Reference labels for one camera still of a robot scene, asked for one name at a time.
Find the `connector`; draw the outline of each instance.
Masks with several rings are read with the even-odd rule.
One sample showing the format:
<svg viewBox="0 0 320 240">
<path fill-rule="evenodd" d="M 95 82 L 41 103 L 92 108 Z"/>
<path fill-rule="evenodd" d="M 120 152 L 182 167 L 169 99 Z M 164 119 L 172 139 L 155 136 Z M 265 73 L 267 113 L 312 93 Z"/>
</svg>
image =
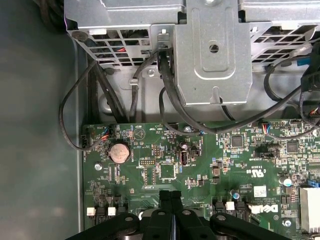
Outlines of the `connector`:
<svg viewBox="0 0 320 240">
<path fill-rule="evenodd" d="M 301 92 L 320 92 L 320 43 L 317 42 L 310 54 L 310 65 L 301 78 Z"/>
</svg>

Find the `metal bracket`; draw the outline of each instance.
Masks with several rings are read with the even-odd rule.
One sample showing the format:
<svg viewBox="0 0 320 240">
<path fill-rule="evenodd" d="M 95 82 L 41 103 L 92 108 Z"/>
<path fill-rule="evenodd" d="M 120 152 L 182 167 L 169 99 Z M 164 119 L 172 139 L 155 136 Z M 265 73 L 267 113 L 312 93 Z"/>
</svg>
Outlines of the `metal bracket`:
<svg viewBox="0 0 320 240">
<path fill-rule="evenodd" d="M 139 86 L 139 79 L 138 78 L 131 78 L 129 80 L 130 86 Z"/>
<path fill-rule="evenodd" d="M 154 24 L 151 25 L 151 41 L 153 51 L 159 49 L 170 49 L 173 47 L 175 24 Z"/>
</svg>

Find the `blue connector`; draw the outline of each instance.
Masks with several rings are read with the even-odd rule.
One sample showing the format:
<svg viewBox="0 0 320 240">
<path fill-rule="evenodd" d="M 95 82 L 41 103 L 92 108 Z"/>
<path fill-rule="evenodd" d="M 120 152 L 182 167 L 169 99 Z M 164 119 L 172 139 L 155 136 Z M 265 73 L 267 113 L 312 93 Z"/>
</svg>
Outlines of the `blue connector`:
<svg viewBox="0 0 320 240">
<path fill-rule="evenodd" d="M 320 188 L 320 182 L 316 180 L 308 180 L 308 185 L 314 188 Z"/>
</svg>

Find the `integrated circuit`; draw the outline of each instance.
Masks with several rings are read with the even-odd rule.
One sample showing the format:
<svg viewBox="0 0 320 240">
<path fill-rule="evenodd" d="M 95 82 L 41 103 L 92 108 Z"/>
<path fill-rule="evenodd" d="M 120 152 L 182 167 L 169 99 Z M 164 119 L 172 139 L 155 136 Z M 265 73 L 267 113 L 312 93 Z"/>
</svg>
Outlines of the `integrated circuit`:
<svg viewBox="0 0 320 240">
<path fill-rule="evenodd" d="M 288 154 L 295 154 L 298 152 L 299 143 L 297 141 L 288 141 L 286 143 L 286 151 Z"/>
<path fill-rule="evenodd" d="M 161 180 L 170 180 L 175 178 L 175 168 L 173 164 L 161 164 Z"/>
<path fill-rule="evenodd" d="M 244 146 L 244 141 L 242 136 L 232 136 L 231 137 L 231 147 L 232 148 L 242 148 Z"/>
</svg>

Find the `black cable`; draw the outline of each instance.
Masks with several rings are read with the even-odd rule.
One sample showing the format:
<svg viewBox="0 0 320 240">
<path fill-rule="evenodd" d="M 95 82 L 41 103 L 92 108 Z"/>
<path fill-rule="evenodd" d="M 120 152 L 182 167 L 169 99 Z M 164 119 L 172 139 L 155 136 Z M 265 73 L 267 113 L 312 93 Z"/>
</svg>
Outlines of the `black cable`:
<svg viewBox="0 0 320 240">
<path fill-rule="evenodd" d="M 69 92 L 65 95 L 64 99 L 62 100 L 60 106 L 59 106 L 59 125 L 61 128 L 61 132 L 62 135 L 64 137 L 64 139 L 66 140 L 66 142 L 75 150 L 77 151 L 90 151 L 92 149 L 94 149 L 96 146 L 98 146 L 103 140 L 100 138 L 99 140 L 97 140 L 94 144 L 92 144 L 89 147 L 86 148 L 82 148 L 82 147 L 78 147 L 76 146 L 71 139 L 69 138 L 68 134 L 67 134 L 67 130 L 65 128 L 65 122 L 64 122 L 64 108 L 66 105 L 66 102 L 68 100 L 68 98 L 70 97 L 70 95 L 74 92 L 74 90 L 79 86 L 79 84 L 86 78 L 87 74 L 90 72 L 90 70 L 97 64 L 96 61 L 93 61 L 90 63 L 90 65 L 84 70 L 84 72 L 81 74 L 81 76 L 79 77 L 78 81 L 76 81 L 76 83 L 72 86 L 72 88 L 69 90 Z"/>
<path fill-rule="evenodd" d="M 184 131 L 179 131 L 175 128 L 173 128 L 166 120 L 165 120 L 165 104 L 164 104 L 164 92 L 166 91 L 166 88 L 162 88 L 159 94 L 159 109 L 160 109 L 160 116 L 162 119 L 162 124 L 169 129 L 170 131 L 182 135 L 182 136 L 199 136 L 201 132 L 196 131 L 196 132 L 184 132 Z"/>
<path fill-rule="evenodd" d="M 139 86 L 133 85 L 131 87 L 131 107 L 129 113 L 129 122 L 135 123 L 137 117 L 137 107 L 138 107 L 138 99 L 139 99 Z"/>
<path fill-rule="evenodd" d="M 301 118 L 302 120 L 306 123 L 306 124 L 309 124 L 317 129 L 320 128 L 320 126 L 318 126 L 317 124 L 314 124 L 313 122 L 309 121 L 309 119 L 305 116 L 304 114 L 304 110 L 303 110 L 303 107 L 304 107 L 304 98 L 305 98 L 305 93 L 304 91 L 302 91 L 300 93 L 300 99 L 299 99 L 299 107 L 300 107 L 300 115 L 301 115 Z"/>
<path fill-rule="evenodd" d="M 100 83 L 100 86 L 103 90 L 103 93 L 105 97 L 107 98 L 108 104 L 110 107 L 113 107 L 114 110 L 112 111 L 114 117 L 116 118 L 116 121 L 118 123 L 128 123 L 128 119 L 125 114 L 125 110 L 121 106 L 121 103 L 119 101 L 119 98 L 116 95 L 116 92 L 114 91 L 113 87 L 111 86 L 110 82 L 108 81 L 106 75 L 102 71 L 101 67 L 99 65 L 96 65 L 94 67 L 94 72 L 97 76 L 98 82 Z"/>
<path fill-rule="evenodd" d="M 52 10 L 60 16 L 62 19 L 64 18 L 64 8 L 63 6 L 60 6 L 57 2 L 57 0 L 47 0 L 47 3 L 52 8 Z"/>
<path fill-rule="evenodd" d="M 139 75 L 145 69 L 146 67 L 150 66 L 157 60 L 158 53 L 153 53 L 148 59 L 146 59 L 135 71 L 133 75 L 133 79 L 139 79 Z M 129 120 L 130 123 L 136 122 L 137 117 L 137 106 L 138 106 L 138 98 L 139 98 L 139 86 L 133 85 L 131 89 L 131 95 L 132 95 L 132 102 L 130 107 L 130 114 L 129 114 Z"/>
<path fill-rule="evenodd" d="M 48 0 L 39 0 L 40 15 L 44 25 L 53 33 L 65 33 L 66 26 L 63 17 L 55 13 Z"/>
<path fill-rule="evenodd" d="M 259 119 L 266 118 L 267 116 L 273 114 L 280 108 L 282 108 L 285 104 L 287 104 L 288 101 L 290 101 L 295 95 L 297 95 L 301 91 L 301 87 L 297 87 L 295 90 L 293 90 L 289 95 L 287 95 L 284 99 L 279 101 L 277 104 L 273 105 L 272 107 L 268 108 L 267 110 L 260 112 L 259 114 L 256 114 L 252 117 L 249 117 L 248 119 L 236 122 L 234 124 L 229 124 L 226 126 L 216 127 L 216 128 L 209 128 L 206 127 L 198 122 L 196 122 L 184 109 L 182 106 L 179 96 L 176 91 L 176 87 L 172 81 L 171 71 L 169 68 L 167 55 L 161 53 L 160 54 L 160 64 L 159 64 L 159 70 L 162 74 L 162 79 L 164 83 L 165 90 L 167 91 L 168 97 L 175 108 L 175 110 L 179 113 L 179 115 L 182 117 L 182 119 L 189 124 L 190 126 L 199 129 L 200 131 L 203 131 L 205 133 L 209 134 L 221 134 L 225 132 L 230 132 L 234 129 L 239 129 L 242 127 L 247 126 L 248 124 L 254 123 L 258 121 Z"/>
<path fill-rule="evenodd" d="M 234 117 L 231 115 L 226 105 L 222 105 L 221 108 L 229 120 L 235 121 Z"/>
<path fill-rule="evenodd" d="M 279 97 L 277 94 L 275 94 L 275 92 L 271 89 L 271 86 L 270 86 L 270 76 L 271 76 L 271 74 L 274 73 L 275 69 L 280 65 L 291 63 L 296 60 L 308 59 L 309 57 L 310 57 L 309 55 L 294 56 L 292 58 L 282 60 L 282 61 L 278 62 L 276 65 L 273 65 L 268 69 L 268 71 L 264 77 L 263 86 L 264 86 L 265 93 L 268 95 L 268 97 L 271 100 L 273 100 L 275 102 L 279 102 L 282 100 L 281 97 Z M 290 102 L 288 102 L 288 104 L 293 106 L 299 112 L 299 106 L 296 103 L 290 101 Z"/>
<path fill-rule="evenodd" d="M 308 134 L 312 133 L 316 128 L 313 127 L 308 131 L 305 131 L 304 133 L 300 133 L 298 135 L 295 136 L 275 136 L 275 135 L 271 135 L 270 133 L 268 133 L 268 137 L 272 138 L 272 139 L 276 139 L 276 140 L 295 140 L 295 139 L 299 139 L 301 137 L 305 137 Z"/>
</svg>

